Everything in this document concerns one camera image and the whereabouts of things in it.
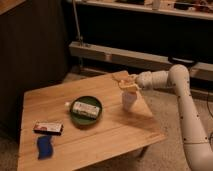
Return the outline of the white gripper with label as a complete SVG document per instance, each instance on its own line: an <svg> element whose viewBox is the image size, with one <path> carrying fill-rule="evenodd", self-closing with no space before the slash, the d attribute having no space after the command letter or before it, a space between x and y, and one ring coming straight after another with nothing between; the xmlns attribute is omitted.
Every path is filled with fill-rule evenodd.
<svg viewBox="0 0 213 171"><path fill-rule="evenodd" d="M132 75L113 75L113 78L118 82L118 86L121 90L130 93L135 93L138 90L138 86L141 89L147 88L148 73L142 72L137 77Z"/></svg>

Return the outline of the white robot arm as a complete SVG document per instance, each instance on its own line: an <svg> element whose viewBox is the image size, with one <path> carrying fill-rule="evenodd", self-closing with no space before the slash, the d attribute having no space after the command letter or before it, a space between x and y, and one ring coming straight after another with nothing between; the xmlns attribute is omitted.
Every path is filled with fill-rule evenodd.
<svg viewBox="0 0 213 171"><path fill-rule="evenodd" d="M173 65L169 70L146 71L140 74L113 74L112 78L123 91L126 109L136 101L139 90L172 88L178 104L183 150L191 171L213 171L213 147L210 144L200 114L190 91L190 75L184 65Z"/></svg>

